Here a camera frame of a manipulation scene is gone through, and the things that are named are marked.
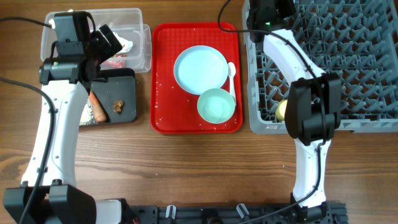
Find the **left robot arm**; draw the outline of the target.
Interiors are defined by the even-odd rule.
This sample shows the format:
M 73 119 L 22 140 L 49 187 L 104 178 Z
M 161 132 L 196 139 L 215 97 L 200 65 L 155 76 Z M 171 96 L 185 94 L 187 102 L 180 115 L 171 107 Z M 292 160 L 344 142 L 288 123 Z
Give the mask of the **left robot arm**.
M 128 223 L 123 199 L 95 200 L 77 189 L 75 151 L 80 118 L 100 65 L 122 48 L 108 26 L 86 11 L 54 15 L 57 39 L 39 69 L 42 109 L 35 146 L 18 188 L 3 205 L 17 223 Z

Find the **white plastic spoon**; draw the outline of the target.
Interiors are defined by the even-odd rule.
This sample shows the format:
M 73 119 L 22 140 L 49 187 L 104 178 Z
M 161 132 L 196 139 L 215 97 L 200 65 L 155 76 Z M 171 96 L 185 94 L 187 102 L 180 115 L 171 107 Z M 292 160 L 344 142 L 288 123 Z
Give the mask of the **white plastic spoon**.
M 234 104 L 236 105 L 236 91 L 234 87 L 234 77 L 236 74 L 236 67 L 233 62 L 228 63 L 228 77 L 229 77 L 229 94 L 233 97 Z

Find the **orange carrot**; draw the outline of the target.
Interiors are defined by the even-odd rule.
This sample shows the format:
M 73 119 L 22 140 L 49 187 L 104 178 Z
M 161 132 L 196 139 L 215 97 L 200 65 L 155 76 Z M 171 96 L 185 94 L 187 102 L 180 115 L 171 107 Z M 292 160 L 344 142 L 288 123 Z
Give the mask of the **orange carrot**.
M 90 91 L 89 99 L 90 99 L 90 103 L 91 103 L 94 120 L 97 123 L 106 122 L 107 117 L 105 115 L 105 112 L 103 111 L 96 95 L 92 91 Z

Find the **mint green bowl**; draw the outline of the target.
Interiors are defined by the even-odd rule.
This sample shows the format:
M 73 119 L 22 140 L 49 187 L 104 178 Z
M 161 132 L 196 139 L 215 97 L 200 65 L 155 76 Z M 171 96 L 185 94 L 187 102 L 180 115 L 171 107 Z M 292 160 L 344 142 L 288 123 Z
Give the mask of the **mint green bowl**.
M 197 111 L 202 119 L 211 124 L 227 122 L 235 112 L 236 103 L 231 94 L 221 88 L 202 93 L 197 101 Z

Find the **yellow plastic cup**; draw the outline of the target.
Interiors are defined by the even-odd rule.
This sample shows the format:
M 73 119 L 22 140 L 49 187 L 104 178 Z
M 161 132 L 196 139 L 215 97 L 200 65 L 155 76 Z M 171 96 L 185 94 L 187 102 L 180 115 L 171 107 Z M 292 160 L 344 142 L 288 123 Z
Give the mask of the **yellow plastic cup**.
M 282 100 L 278 103 L 277 109 L 275 111 L 275 116 L 278 121 L 283 121 L 285 119 L 286 108 L 287 108 L 287 100 Z

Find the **light blue plate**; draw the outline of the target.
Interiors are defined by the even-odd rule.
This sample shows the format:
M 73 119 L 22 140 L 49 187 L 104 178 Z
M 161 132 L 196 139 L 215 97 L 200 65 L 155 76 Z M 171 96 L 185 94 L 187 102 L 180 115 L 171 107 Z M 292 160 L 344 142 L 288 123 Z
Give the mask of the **light blue plate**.
M 228 77 L 228 63 L 221 52 L 206 45 L 185 49 L 174 63 L 174 78 L 184 91 L 201 95 L 221 88 Z

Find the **brown food scrap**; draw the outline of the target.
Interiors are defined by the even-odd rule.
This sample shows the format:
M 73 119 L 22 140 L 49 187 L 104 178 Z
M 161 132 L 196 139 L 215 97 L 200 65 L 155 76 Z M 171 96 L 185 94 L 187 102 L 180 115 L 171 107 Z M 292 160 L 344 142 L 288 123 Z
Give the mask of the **brown food scrap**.
M 123 110 L 124 102 L 122 100 L 116 100 L 113 102 L 113 111 L 120 114 Z

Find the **red snack wrapper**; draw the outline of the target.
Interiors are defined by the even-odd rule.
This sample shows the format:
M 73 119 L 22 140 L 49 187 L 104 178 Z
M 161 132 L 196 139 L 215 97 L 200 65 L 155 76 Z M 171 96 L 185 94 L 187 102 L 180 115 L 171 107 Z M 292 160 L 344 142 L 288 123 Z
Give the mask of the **red snack wrapper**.
M 124 68 L 126 66 L 126 60 L 124 59 L 125 57 L 126 54 L 116 54 L 104 61 L 102 65 L 111 68 Z

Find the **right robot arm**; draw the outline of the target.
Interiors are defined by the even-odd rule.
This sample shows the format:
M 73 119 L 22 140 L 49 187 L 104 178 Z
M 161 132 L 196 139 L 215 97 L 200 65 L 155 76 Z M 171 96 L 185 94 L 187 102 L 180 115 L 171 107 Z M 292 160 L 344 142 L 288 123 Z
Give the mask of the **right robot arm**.
M 296 180 L 285 212 L 292 223 L 324 219 L 325 162 L 340 126 L 341 80 L 315 65 L 297 43 L 285 18 L 295 14 L 293 1 L 250 1 L 247 27 L 251 40 L 282 72 L 289 86 L 284 120 L 296 147 Z

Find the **white tissue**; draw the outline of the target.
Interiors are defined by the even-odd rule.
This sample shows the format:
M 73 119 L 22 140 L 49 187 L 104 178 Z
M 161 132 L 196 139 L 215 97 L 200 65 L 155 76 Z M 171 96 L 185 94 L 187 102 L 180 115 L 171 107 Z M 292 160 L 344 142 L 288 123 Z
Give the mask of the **white tissue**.
M 130 40 L 127 40 L 123 37 L 120 37 L 116 32 L 113 32 L 114 36 L 117 38 L 119 43 L 122 45 L 122 49 L 118 52 L 118 54 L 126 54 L 128 53 L 132 47 L 133 47 L 133 42 Z

